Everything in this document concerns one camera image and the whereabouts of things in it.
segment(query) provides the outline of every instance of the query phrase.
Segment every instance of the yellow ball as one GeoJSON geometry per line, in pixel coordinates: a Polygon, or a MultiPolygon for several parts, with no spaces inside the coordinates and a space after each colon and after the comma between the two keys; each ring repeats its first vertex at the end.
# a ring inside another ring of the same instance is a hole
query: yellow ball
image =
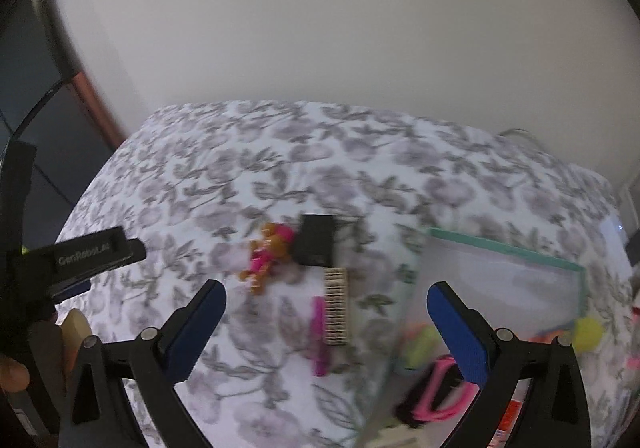
{"type": "Polygon", "coordinates": [[[591,316],[578,318],[575,321],[574,337],[572,338],[575,353],[582,354],[583,352],[593,351],[600,343],[603,335],[604,327],[595,318],[591,316]]]}

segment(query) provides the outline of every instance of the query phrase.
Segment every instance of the orange toy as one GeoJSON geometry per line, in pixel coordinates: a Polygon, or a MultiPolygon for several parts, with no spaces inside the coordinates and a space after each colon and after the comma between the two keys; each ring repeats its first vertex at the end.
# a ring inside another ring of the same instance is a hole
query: orange toy
{"type": "Polygon", "coordinates": [[[542,332],[542,333],[536,334],[532,338],[529,338],[529,341],[533,343],[549,344],[554,340],[556,336],[562,336],[566,332],[567,332],[566,329],[555,329],[553,331],[542,332]]]}
{"type": "Polygon", "coordinates": [[[265,223],[260,228],[262,240],[251,241],[251,265],[238,274],[241,281],[252,277],[251,292],[254,295],[264,293],[264,283],[276,262],[291,260],[289,246],[295,232],[284,224],[265,223]]]}

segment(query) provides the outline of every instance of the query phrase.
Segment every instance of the white wall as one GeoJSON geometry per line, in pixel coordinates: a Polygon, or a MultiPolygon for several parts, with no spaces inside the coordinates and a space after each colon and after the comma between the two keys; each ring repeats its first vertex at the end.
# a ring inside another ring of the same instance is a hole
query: white wall
{"type": "Polygon", "coordinates": [[[156,107],[309,99],[524,127],[614,183],[640,152],[625,0],[56,0],[132,131],[156,107]]]}

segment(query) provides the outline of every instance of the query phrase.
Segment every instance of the bed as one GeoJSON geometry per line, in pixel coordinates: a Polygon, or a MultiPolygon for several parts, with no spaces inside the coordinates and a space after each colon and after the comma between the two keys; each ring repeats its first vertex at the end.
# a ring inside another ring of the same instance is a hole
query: bed
{"type": "MultiPolygon", "coordinates": [[[[155,112],[82,196],[60,239],[121,225],[145,261],[103,273],[65,301],[104,341],[159,326],[208,278],[225,284],[222,324],[177,392],[218,447],[351,447],[385,380],[403,295],[430,226],[562,257],[587,270],[589,313],[606,335],[580,357],[593,446],[618,414],[630,349],[631,288],[598,224],[609,183],[505,138],[448,121],[342,104],[230,101],[155,112]],[[338,218],[350,271],[352,342],[312,375],[307,327],[316,268],[284,266],[265,295],[236,274],[267,220],[338,218]]],[[[161,440],[131,383],[150,446],[161,440]]]]}

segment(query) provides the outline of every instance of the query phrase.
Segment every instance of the pink toy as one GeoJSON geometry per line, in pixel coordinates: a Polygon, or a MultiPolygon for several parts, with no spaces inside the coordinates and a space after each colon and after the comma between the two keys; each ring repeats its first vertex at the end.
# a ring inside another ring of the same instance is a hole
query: pink toy
{"type": "Polygon", "coordinates": [[[252,277],[251,291],[254,295],[264,292],[264,284],[276,262],[287,262],[291,259],[289,246],[295,232],[284,224],[265,223],[260,229],[262,240],[251,241],[251,258],[249,269],[238,275],[241,281],[252,277]]]}

